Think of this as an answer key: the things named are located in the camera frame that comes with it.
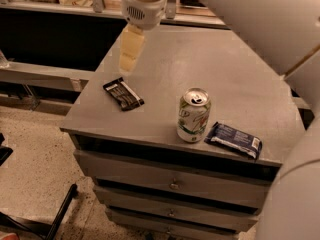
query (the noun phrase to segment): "black snack packet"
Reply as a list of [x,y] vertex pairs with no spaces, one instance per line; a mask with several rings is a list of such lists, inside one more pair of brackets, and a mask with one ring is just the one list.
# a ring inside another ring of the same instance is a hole
[[144,100],[123,81],[122,77],[103,85],[103,89],[118,102],[122,111],[132,110],[144,104]]
[[219,143],[246,153],[250,158],[258,159],[262,142],[259,138],[216,122],[204,140],[208,144]]

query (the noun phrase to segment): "drawer handle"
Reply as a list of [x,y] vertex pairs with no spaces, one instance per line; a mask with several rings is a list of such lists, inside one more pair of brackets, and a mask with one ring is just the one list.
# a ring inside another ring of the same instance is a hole
[[169,187],[170,187],[172,190],[179,190],[179,189],[180,189],[180,186],[179,186],[179,184],[177,183],[177,180],[176,180],[176,179],[173,179],[173,182],[169,185]]
[[174,211],[171,209],[170,213],[168,213],[168,217],[174,218],[176,215],[174,214]]

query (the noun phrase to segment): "speckled floor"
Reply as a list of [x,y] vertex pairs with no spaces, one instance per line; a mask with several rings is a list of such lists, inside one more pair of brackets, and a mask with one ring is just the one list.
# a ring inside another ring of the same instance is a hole
[[[13,216],[51,224],[71,184],[78,196],[71,202],[56,239],[63,240],[144,240],[148,232],[110,222],[104,205],[95,197],[91,179],[84,177],[74,157],[68,134],[59,125],[69,105],[42,102],[29,111],[31,101],[0,96],[2,145],[14,152],[0,167],[0,211]],[[0,236],[12,232],[0,227]],[[39,239],[17,232],[21,240]],[[153,234],[155,240],[168,236]],[[241,240],[253,240],[255,227],[241,233]]]

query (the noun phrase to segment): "dresser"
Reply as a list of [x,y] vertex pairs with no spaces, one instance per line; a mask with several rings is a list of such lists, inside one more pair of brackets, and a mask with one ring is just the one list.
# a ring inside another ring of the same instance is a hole
[[[258,221],[304,133],[290,90],[231,31],[161,25],[146,40],[134,72],[124,76],[145,104],[123,112],[102,88],[121,76],[117,40],[61,130],[93,179],[106,219],[188,239],[237,239]],[[258,136],[258,160],[178,137],[179,99],[192,87],[211,98],[206,134],[218,121]]]

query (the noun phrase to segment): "silver aluminum can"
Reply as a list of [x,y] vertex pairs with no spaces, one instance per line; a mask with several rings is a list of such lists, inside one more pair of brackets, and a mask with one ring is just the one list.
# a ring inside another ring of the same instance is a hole
[[210,115],[211,101],[206,91],[189,89],[180,99],[178,135],[187,142],[203,138]]

